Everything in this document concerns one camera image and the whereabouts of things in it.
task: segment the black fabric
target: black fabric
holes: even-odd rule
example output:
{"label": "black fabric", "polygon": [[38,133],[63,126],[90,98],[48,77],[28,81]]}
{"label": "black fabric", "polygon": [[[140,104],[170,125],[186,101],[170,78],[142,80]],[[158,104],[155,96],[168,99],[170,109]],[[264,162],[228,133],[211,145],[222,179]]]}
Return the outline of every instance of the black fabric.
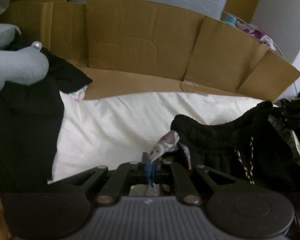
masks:
{"label": "black fabric", "polygon": [[0,93],[0,192],[27,192],[51,179],[64,106],[59,90],[92,82],[46,49],[49,72],[31,86],[6,82]]}
{"label": "black fabric", "polygon": [[263,102],[233,122],[213,126],[177,115],[171,130],[189,148],[193,167],[204,164],[241,179],[246,177],[234,149],[239,150],[249,168],[253,137],[255,183],[282,193],[300,193],[300,166],[294,162],[288,144],[268,121],[272,108],[271,102]]}

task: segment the drawstring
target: drawstring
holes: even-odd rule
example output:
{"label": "drawstring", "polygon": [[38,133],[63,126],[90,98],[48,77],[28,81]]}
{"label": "drawstring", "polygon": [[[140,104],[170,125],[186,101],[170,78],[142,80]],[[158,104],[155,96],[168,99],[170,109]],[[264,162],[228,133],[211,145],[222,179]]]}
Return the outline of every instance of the drawstring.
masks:
{"label": "drawstring", "polygon": [[250,169],[247,169],[247,167],[244,166],[244,164],[242,162],[241,154],[236,148],[234,149],[234,152],[236,153],[236,155],[238,157],[238,161],[242,164],[244,173],[245,173],[247,179],[250,181],[250,184],[254,185],[254,179],[253,179],[253,174],[252,174],[252,171],[253,171],[253,137],[251,137],[250,148],[251,148]]}

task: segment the white cloth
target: white cloth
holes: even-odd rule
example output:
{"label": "white cloth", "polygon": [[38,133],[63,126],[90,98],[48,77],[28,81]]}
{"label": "white cloth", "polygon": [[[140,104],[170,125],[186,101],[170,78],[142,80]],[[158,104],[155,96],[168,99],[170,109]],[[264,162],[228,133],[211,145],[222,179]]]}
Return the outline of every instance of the white cloth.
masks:
{"label": "white cloth", "polygon": [[142,93],[99,100],[76,101],[61,93],[65,106],[53,180],[98,165],[116,169],[121,163],[141,161],[170,130],[177,114],[203,124],[230,122],[261,100],[190,93]]}

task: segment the gray ribbed surface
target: gray ribbed surface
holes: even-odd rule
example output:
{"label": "gray ribbed surface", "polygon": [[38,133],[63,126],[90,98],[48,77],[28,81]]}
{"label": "gray ribbed surface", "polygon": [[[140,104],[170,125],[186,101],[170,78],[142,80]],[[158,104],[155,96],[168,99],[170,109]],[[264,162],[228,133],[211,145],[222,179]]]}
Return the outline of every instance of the gray ribbed surface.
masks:
{"label": "gray ribbed surface", "polygon": [[[123,197],[99,208],[90,223],[64,240],[214,240],[238,239],[215,228],[197,207],[175,197]],[[284,236],[273,240],[287,239]]]}

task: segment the white fabric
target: white fabric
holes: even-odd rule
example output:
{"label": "white fabric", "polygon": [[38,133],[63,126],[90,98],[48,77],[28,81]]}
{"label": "white fabric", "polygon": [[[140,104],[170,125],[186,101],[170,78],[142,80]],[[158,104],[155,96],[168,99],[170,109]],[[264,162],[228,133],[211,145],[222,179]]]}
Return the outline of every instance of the white fabric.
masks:
{"label": "white fabric", "polygon": [[140,161],[170,130],[177,114],[203,124],[230,122],[261,100],[190,93],[143,93],[75,101],[61,93],[65,105],[53,163],[53,180],[107,165]]}

